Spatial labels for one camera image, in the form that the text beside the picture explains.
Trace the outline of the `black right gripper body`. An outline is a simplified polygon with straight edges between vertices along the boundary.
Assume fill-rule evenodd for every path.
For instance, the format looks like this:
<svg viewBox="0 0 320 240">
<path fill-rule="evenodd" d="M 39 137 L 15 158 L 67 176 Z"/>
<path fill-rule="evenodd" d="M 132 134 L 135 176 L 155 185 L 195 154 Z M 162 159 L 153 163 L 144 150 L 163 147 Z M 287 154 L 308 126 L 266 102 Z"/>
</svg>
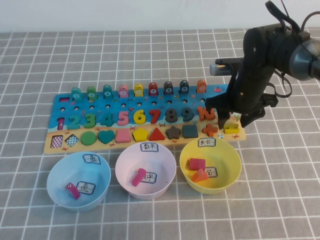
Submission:
<svg viewBox="0 0 320 240">
<path fill-rule="evenodd" d="M 264 107 L 275 107 L 278 98 L 275 94 L 264 93 L 272 71 L 238 71 L 231 78 L 227 91 L 215 97 L 207 98 L 207 110 L 215 108 L 222 112 L 249 114 Z"/>
</svg>

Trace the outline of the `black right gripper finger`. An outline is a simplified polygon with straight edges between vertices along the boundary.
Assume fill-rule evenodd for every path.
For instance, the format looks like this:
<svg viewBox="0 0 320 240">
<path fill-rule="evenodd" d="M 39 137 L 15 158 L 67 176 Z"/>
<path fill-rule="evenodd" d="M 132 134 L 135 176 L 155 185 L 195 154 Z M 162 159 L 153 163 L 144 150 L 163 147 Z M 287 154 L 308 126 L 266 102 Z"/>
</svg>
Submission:
<svg viewBox="0 0 320 240">
<path fill-rule="evenodd" d="M 258 109 L 248 114 L 242 114 L 240 117 L 240 123 L 242 127 L 248 126 L 250 123 L 265 116 L 265 109 Z"/>
<path fill-rule="evenodd" d="M 218 128 L 224 128 L 225 123 L 230 119 L 230 109 L 228 107 L 217 107 L 216 112 L 218 115 Z"/>
</svg>

